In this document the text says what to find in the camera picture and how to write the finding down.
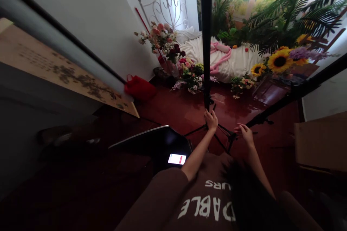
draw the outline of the white metal headboard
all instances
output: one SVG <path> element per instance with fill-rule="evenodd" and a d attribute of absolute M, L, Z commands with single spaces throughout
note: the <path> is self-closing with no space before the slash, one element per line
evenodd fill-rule
<path fill-rule="evenodd" d="M 149 27 L 151 27 L 150 21 L 168 23 L 173 30 L 177 30 L 179 26 L 181 26 L 182 29 L 187 29 L 189 27 L 185 0 L 184 2 L 181 0 L 154 0 L 145 5 L 142 4 L 141 0 L 138 0 L 138 2 L 140 3 Z M 147 6 L 152 7 L 153 14 L 149 17 L 151 20 L 148 20 L 148 16 L 145 12 L 145 7 Z"/>

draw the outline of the bed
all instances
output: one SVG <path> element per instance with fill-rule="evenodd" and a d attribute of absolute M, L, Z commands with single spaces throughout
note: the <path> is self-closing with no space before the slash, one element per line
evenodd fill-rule
<path fill-rule="evenodd" d="M 186 52 L 186 56 L 194 62 L 203 63 L 201 32 L 189 27 L 185 0 L 154 0 L 149 4 L 142 4 L 142 0 L 138 1 L 149 28 L 150 21 L 168 23 L 177 31 L 177 42 L 180 49 Z M 211 37 L 211 50 L 214 49 L 212 44 L 216 42 L 216 38 Z M 225 55 L 226 53 L 216 50 L 211 53 L 210 60 L 211 71 L 214 72 L 211 74 L 224 83 L 230 83 L 232 77 L 239 77 L 247 71 L 250 72 L 253 65 L 262 61 L 258 52 L 250 51 L 249 44 L 243 44 L 232 49 L 230 57 L 221 62 L 216 70 L 214 66 Z"/>

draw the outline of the black pole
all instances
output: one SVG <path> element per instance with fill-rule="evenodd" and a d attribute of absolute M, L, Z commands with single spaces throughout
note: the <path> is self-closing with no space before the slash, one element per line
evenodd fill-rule
<path fill-rule="evenodd" d="M 90 49 L 88 49 L 83 43 L 81 43 L 71 32 L 69 32 L 64 26 L 62 26 L 57 20 L 55 20 L 49 13 L 47 13 L 41 6 L 39 6 L 34 0 L 22 0 L 26 5 L 33 9 L 38 15 L 49 22 L 55 29 L 57 29 L 61 34 L 73 42 L 77 47 L 84 51 L 88 56 L 90 56 L 94 61 L 96 61 L 100 66 L 110 72 L 115 78 L 117 78 L 123 84 L 126 81 L 114 72 L 105 62 L 103 62 L 98 56 L 96 56 Z"/>
<path fill-rule="evenodd" d="M 323 69 L 317 75 L 304 81 L 303 84 L 292 86 L 292 90 L 290 93 L 288 93 L 284 98 L 280 99 L 272 106 L 265 109 L 262 113 L 256 115 L 246 125 L 248 127 L 252 127 L 256 124 L 264 123 L 267 120 L 268 116 L 277 112 L 278 110 L 285 107 L 289 103 L 311 93 L 312 91 L 317 89 L 323 82 L 332 78 L 333 76 L 345 70 L 346 68 L 347 68 L 347 53 L 343 55 L 341 58 L 339 58 L 338 60 L 334 61 L 328 67 Z"/>
<path fill-rule="evenodd" d="M 204 104 L 210 111 L 210 51 L 212 0 L 201 0 L 202 54 L 204 57 Z"/>

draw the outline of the forearm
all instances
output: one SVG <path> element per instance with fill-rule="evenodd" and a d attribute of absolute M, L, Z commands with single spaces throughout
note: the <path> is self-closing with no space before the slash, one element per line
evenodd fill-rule
<path fill-rule="evenodd" d="M 198 172 L 202 159 L 205 156 L 207 148 L 209 147 L 210 141 L 215 134 L 214 129 L 209 129 L 204 138 L 194 149 L 192 154 L 188 157 L 181 170 L 186 174 L 188 180 L 191 180 L 195 177 Z"/>
<path fill-rule="evenodd" d="M 248 145 L 248 163 L 260 182 L 264 185 L 266 190 L 270 193 L 271 196 L 274 197 L 274 199 L 276 199 L 269 180 L 267 179 L 264 169 L 261 166 L 260 159 L 254 144 Z"/>

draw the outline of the hand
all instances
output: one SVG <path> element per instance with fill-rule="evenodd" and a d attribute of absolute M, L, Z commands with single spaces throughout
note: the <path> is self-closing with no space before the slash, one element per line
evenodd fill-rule
<path fill-rule="evenodd" d="M 243 139 L 245 139 L 248 146 L 254 146 L 252 130 L 244 124 L 237 124 L 239 125 L 239 127 L 235 127 L 235 133 L 237 133 L 238 135 L 242 134 L 242 137 Z"/>
<path fill-rule="evenodd" d="M 214 111 L 212 110 L 212 114 L 210 114 L 207 109 L 205 109 L 204 117 L 207 123 L 207 126 L 209 127 L 209 130 L 216 131 L 218 126 L 218 118 Z"/>

